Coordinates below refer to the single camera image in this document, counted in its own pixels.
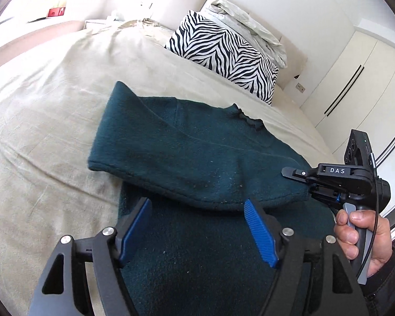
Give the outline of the person's right hand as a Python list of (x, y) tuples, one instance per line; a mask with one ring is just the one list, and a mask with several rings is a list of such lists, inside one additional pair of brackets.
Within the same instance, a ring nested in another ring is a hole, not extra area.
[(389, 220), (380, 215), (377, 218), (374, 210), (357, 210), (351, 212), (349, 215), (344, 210), (338, 212), (334, 232), (346, 258), (354, 260), (359, 253), (356, 246), (359, 240), (359, 232), (352, 229), (348, 223), (352, 223), (355, 227), (366, 228), (371, 231), (377, 225), (370, 264), (367, 270), (367, 276), (371, 277), (379, 271), (392, 255)]

